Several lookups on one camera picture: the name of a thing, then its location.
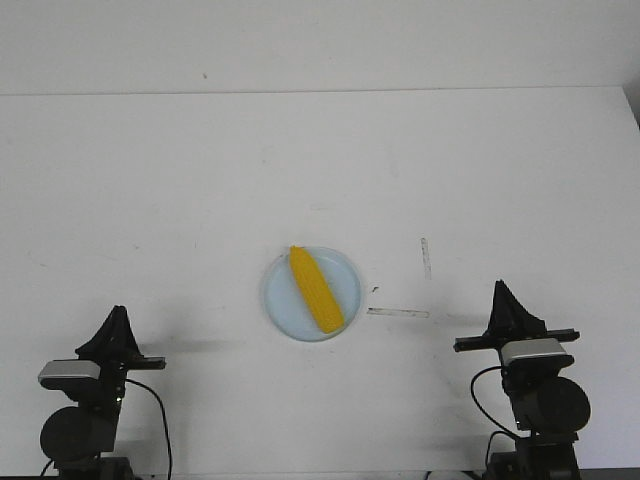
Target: light blue plate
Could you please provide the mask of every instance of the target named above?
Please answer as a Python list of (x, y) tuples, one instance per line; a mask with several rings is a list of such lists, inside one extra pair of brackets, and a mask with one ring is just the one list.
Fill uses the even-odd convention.
[(305, 247), (315, 259), (344, 316), (344, 326), (331, 333), (318, 328), (289, 267), (289, 254), (273, 264), (264, 282), (264, 305), (269, 317), (286, 335), (303, 342), (335, 337), (353, 321), (362, 300), (360, 280), (347, 258), (335, 250)]

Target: round plate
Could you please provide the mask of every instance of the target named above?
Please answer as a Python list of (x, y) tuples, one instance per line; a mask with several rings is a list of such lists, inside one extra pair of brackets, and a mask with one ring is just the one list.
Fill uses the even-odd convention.
[(283, 333), (296, 340), (319, 342), (335, 337), (349, 326), (360, 308), (362, 291), (358, 274), (344, 255), (330, 248), (305, 249), (315, 259), (340, 305), (344, 326), (331, 333), (318, 328), (293, 278), (289, 254), (278, 258), (267, 273), (263, 299), (269, 317)]

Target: yellow corn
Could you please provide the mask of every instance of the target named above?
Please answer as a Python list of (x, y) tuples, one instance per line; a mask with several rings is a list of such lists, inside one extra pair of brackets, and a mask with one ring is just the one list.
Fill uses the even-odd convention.
[(340, 306), (333, 297), (318, 264), (302, 247), (289, 249), (289, 265), (307, 307), (318, 328), (331, 333), (344, 325)]

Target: white tabletop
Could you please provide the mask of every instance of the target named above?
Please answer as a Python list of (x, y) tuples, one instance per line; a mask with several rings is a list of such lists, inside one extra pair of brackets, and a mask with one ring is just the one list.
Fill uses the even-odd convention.
[[(468, 383), (497, 357), (452, 344), (484, 331), (498, 278), (582, 333), (581, 466), (637, 463), (639, 154), (619, 88), (0, 98), (0, 464), (43, 463), (69, 402), (38, 371), (123, 304), (167, 356), (131, 378), (165, 399), (178, 473), (480, 467)], [(358, 268), (365, 309), (335, 339), (263, 312), (292, 243)], [(496, 377), (479, 396), (513, 425)], [(164, 469), (160, 426), (130, 388), (118, 452), (138, 472)]]

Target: gray line mark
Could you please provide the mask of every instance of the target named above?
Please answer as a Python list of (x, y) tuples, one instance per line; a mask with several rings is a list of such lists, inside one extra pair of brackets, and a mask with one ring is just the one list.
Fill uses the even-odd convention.
[(402, 310), (397, 308), (369, 308), (367, 315), (384, 315), (387, 317), (429, 318), (429, 312), (424, 310)]
[(424, 278), (431, 280), (431, 259), (429, 258), (429, 244), (426, 238), (420, 239), (422, 245), (422, 263), (424, 265)]

